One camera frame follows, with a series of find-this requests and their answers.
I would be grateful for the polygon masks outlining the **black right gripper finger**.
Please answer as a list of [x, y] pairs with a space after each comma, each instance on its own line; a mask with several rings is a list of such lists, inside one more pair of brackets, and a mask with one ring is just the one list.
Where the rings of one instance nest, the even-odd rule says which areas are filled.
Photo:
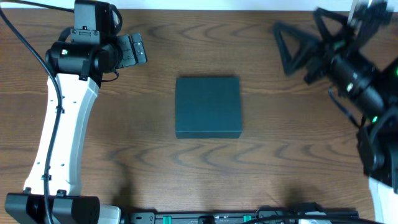
[[273, 34], [287, 76], [303, 68], [319, 49], [318, 37], [283, 22], [276, 22]]
[[319, 7], [313, 12], [313, 18], [323, 40], [340, 40], [353, 35], [347, 16]]

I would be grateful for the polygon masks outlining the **black gift box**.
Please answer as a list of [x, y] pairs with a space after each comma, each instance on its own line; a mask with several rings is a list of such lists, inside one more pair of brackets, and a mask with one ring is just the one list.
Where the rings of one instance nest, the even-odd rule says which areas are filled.
[[176, 80], [176, 138], [237, 139], [242, 131], [238, 77], [180, 77]]

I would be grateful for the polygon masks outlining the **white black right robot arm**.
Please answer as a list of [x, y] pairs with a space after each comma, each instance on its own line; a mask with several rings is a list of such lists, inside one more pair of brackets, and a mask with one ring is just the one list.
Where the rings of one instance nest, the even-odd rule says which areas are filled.
[[357, 3], [348, 16], [317, 8], [313, 18], [319, 37], [283, 22], [273, 26], [286, 75], [306, 68], [309, 85], [326, 77], [362, 112], [356, 121], [335, 103], [358, 129], [357, 149], [381, 223], [397, 223], [397, 61], [380, 71], [360, 49], [390, 24], [392, 15], [385, 1]]

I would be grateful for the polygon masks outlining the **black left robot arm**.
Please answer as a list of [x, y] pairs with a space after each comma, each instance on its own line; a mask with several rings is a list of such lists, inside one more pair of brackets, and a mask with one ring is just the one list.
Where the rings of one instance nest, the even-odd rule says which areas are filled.
[[91, 109], [105, 73], [147, 62], [140, 34], [121, 35], [117, 7], [76, 1], [66, 28], [40, 64], [48, 74], [45, 121], [34, 165], [6, 212], [19, 223], [128, 223], [129, 216], [81, 194], [81, 158]]

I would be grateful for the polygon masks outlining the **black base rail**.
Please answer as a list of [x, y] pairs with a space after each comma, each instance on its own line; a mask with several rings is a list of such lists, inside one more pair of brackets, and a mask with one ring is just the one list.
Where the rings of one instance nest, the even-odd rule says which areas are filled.
[[[300, 215], [331, 215], [340, 217], [359, 218], [356, 211], [337, 211], [325, 210], [324, 212], [300, 212]], [[153, 213], [153, 212], [137, 212], [123, 215], [119, 223], [123, 224], [238, 224], [255, 220], [257, 218], [274, 217], [282, 215], [296, 215], [296, 213], [276, 208], [264, 208], [257, 212], [238, 212], [238, 213]], [[260, 223], [271, 224], [290, 224], [290, 223], [343, 223], [334, 221], [316, 221], [316, 220], [272, 220]]]

